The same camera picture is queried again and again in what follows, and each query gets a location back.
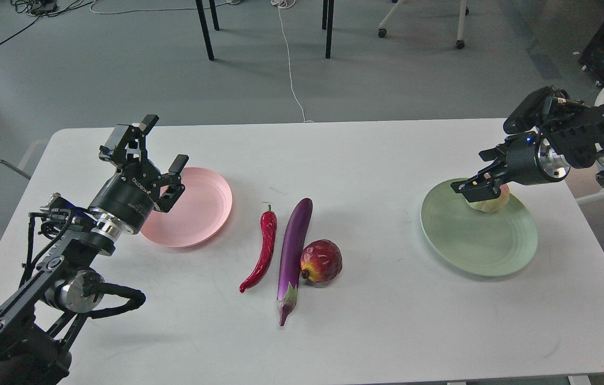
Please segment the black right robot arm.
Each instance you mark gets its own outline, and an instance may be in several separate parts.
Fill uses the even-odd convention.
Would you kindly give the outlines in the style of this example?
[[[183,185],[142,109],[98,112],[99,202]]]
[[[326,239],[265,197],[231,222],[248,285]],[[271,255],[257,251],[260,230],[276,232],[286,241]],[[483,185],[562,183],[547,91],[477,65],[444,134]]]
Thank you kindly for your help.
[[[588,106],[563,89],[545,86],[527,95],[502,128],[504,141],[479,154],[487,166],[451,183],[467,202],[497,199],[510,182],[561,182],[571,169],[593,164],[601,166],[595,178],[604,189],[604,104]]]

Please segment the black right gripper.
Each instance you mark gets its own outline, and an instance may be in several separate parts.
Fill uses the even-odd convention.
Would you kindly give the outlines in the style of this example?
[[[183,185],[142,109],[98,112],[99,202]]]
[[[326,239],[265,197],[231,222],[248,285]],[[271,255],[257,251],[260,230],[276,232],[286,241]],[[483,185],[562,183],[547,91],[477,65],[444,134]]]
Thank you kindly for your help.
[[[484,163],[504,163],[503,172],[483,172],[466,180],[454,180],[450,188],[469,204],[498,199],[505,183],[524,186],[561,182],[571,166],[544,137],[513,138],[480,151]]]

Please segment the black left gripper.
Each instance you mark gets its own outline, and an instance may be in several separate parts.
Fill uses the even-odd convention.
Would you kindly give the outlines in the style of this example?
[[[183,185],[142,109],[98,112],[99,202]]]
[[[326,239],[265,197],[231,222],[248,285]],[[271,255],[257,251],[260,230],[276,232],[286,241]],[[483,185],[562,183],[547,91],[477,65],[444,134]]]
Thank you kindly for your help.
[[[168,213],[185,191],[181,173],[188,155],[177,155],[164,174],[148,159],[146,137],[158,120],[157,115],[148,114],[140,124],[117,125],[99,147],[99,160],[120,167],[104,183],[88,210],[116,217],[132,234],[141,230],[152,210]]]

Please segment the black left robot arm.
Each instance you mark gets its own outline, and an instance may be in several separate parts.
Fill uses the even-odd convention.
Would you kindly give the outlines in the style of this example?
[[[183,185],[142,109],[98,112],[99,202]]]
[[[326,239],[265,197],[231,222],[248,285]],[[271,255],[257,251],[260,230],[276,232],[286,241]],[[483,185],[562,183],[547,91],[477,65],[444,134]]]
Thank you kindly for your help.
[[[18,290],[0,306],[0,384],[56,384],[69,375],[73,341],[89,319],[138,309],[140,291],[107,283],[92,268],[111,256],[122,234],[138,234],[152,212],[169,212],[185,190],[178,155],[166,173],[146,153],[157,124],[149,114],[137,125],[117,125],[99,148],[115,167],[89,207],[52,195],[30,213],[27,258]]]

